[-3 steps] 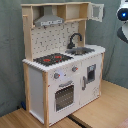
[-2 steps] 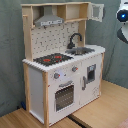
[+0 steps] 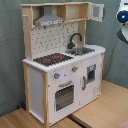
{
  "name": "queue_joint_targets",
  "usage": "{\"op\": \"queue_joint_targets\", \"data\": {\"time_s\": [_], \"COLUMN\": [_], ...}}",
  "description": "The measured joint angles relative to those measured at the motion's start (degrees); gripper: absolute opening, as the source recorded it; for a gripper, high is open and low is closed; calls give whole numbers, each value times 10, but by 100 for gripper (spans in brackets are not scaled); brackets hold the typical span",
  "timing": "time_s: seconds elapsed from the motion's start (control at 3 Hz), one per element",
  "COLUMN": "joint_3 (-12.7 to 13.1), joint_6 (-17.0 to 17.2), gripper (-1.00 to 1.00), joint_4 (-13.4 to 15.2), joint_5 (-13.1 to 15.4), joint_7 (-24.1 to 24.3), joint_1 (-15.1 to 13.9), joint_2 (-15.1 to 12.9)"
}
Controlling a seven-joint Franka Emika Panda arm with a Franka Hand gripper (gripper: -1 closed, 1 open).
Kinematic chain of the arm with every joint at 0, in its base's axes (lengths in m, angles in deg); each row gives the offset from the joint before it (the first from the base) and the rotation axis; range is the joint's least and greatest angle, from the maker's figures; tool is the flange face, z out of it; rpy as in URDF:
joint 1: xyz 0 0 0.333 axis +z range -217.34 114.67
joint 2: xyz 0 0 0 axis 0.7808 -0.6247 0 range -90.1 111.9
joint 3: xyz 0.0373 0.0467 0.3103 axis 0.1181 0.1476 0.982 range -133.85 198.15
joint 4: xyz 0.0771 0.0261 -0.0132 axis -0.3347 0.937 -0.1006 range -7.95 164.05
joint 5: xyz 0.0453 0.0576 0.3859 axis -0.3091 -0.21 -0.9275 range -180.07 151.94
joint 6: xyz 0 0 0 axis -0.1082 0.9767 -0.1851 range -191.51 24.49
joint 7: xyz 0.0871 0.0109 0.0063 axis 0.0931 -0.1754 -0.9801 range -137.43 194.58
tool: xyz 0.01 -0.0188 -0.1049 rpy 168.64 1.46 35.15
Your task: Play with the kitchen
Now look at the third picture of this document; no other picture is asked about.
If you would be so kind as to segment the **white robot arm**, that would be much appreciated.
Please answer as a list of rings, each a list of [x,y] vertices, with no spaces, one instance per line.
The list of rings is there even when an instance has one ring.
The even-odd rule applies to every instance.
[[[128,44],[128,9],[120,9],[117,12],[116,18],[121,23],[121,28],[117,32],[117,37],[122,42]]]

